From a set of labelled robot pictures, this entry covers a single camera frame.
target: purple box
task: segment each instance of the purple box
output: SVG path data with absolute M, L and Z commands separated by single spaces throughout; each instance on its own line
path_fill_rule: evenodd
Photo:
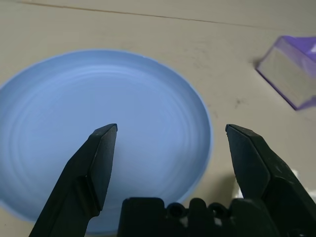
M 256 70 L 295 110 L 316 106 L 316 37 L 278 38 Z

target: black plastic part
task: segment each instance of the black plastic part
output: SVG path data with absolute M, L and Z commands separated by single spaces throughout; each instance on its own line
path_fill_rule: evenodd
M 316 204 L 287 164 L 253 131 L 226 126 L 237 182 L 245 198 L 260 198 L 282 237 L 316 236 Z
M 167 217 L 179 219 L 186 216 L 186 209 L 183 205 L 174 202 L 168 205 L 167 207 Z
M 30 237 L 82 237 L 107 193 L 117 125 L 95 130 L 67 162 Z
M 126 199 L 118 237 L 279 237 L 261 200 L 234 199 L 230 210 L 224 208 L 230 213 L 224 219 L 199 198 L 191 200 L 181 218 L 169 218 L 167 209 L 158 198 Z

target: table surface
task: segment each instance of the table surface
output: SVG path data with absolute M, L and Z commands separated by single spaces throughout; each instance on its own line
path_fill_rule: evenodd
M 0 0 L 0 83 L 34 62 L 84 48 L 137 52 L 169 65 L 201 94 L 214 127 L 212 159 L 192 195 L 231 200 L 225 125 L 262 135 L 302 184 L 316 189 L 316 108 L 294 111 L 254 70 L 280 35 L 316 34 L 314 0 Z M 33 224 L 0 209 L 0 236 Z

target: beige table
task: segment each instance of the beige table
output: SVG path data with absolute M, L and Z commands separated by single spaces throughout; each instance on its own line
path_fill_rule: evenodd
M 229 203 L 234 174 L 227 123 L 261 134 L 300 171 L 302 183 L 316 189 L 316 109 L 294 111 L 253 69 L 279 35 L 313 33 L 300 30 L 0 1 L 0 82 L 38 60 L 76 49 L 118 48 L 153 57 L 192 83 L 212 118 L 212 160 L 189 199 Z M 31 229 L 0 211 L 1 237 L 28 236 Z

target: blue plate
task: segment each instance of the blue plate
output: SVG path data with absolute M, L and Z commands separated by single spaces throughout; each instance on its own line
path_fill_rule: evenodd
M 94 129 L 118 124 L 113 170 L 88 234 L 113 234 L 129 197 L 183 201 L 209 162 L 212 127 L 192 86 L 122 51 L 70 52 L 32 65 L 0 90 L 0 200 L 36 221 L 68 159 Z

